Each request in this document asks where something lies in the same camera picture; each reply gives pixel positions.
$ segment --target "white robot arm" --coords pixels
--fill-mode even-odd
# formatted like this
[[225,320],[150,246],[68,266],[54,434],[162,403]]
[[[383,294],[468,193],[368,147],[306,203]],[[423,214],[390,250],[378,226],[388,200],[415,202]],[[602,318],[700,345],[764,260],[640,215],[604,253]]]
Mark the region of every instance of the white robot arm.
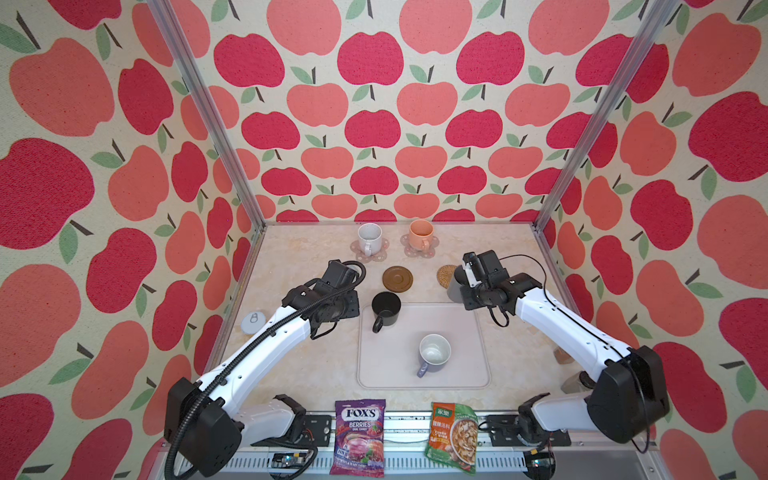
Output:
[[[539,445],[548,432],[587,429],[625,443],[669,412],[664,372],[652,350],[633,350],[601,332],[551,300],[544,287],[528,275],[510,277],[492,250],[467,253],[460,270],[464,277],[457,280],[467,310],[498,307],[504,316],[512,313],[536,326],[597,383],[592,392],[559,397],[542,394],[521,405],[517,433],[524,442]],[[298,439],[302,426],[297,425],[297,413],[303,409],[292,399],[277,396],[266,405],[244,410],[243,402],[289,350],[307,337],[315,339],[329,332],[318,335],[319,325],[331,322],[335,326],[340,318],[359,314],[354,288],[364,278],[362,264],[332,260],[322,279],[292,289],[264,327],[229,359],[196,383],[180,379],[171,388],[165,428],[165,438],[171,443],[167,480],[188,478],[197,469],[211,476],[241,444]],[[173,472],[177,452],[194,465],[181,476]]]

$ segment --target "apple wallpaper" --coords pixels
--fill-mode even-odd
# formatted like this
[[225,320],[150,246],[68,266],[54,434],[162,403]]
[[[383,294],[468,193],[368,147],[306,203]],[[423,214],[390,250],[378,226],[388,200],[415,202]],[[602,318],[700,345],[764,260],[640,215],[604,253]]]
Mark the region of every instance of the apple wallpaper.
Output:
[[548,228],[581,315],[664,361],[676,480],[768,478],[766,13],[681,2]]
[[[530,221],[647,8],[193,1],[210,19],[198,68],[220,110],[239,105],[222,120],[268,223]],[[627,105],[656,93],[668,62],[654,50]],[[206,137],[192,114],[184,121]],[[608,125],[596,164],[616,148]]]
[[0,59],[0,479],[146,478],[250,219],[146,3],[0,2]]

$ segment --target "green seasoning packet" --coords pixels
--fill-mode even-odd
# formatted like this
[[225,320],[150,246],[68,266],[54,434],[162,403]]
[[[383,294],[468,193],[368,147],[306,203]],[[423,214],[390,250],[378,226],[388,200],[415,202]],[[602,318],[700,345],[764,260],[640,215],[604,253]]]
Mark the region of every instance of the green seasoning packet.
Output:
[[432,424],[424,455],[430,460],[475,474],[478,416],[460,403],[432,404]]

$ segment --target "snack package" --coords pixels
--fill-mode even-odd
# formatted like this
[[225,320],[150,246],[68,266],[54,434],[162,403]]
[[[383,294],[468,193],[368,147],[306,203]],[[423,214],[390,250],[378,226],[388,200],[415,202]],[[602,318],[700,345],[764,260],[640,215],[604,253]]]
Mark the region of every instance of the snack package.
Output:
[[331,475],[384,476],[386,400],[336,402],[336,444]]
[[432,404],[432,425],[424,455],[430,460],[475,474],[478,416],[460,403]]

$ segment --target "white mug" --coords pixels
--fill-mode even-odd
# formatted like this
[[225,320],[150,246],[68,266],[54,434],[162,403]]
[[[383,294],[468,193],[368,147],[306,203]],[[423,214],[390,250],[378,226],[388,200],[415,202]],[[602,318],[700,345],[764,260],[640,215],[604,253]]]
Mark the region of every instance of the white mug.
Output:
[[375,223],[365,223],[357,230],[360,251],[366,257],[376,255],[382,249],[382,228]]
[[419,360],[422,366],[416,375],[422,378],[427,372],[439,372],[451,358],[451,344],[444,336],[430,333],[419,344]]

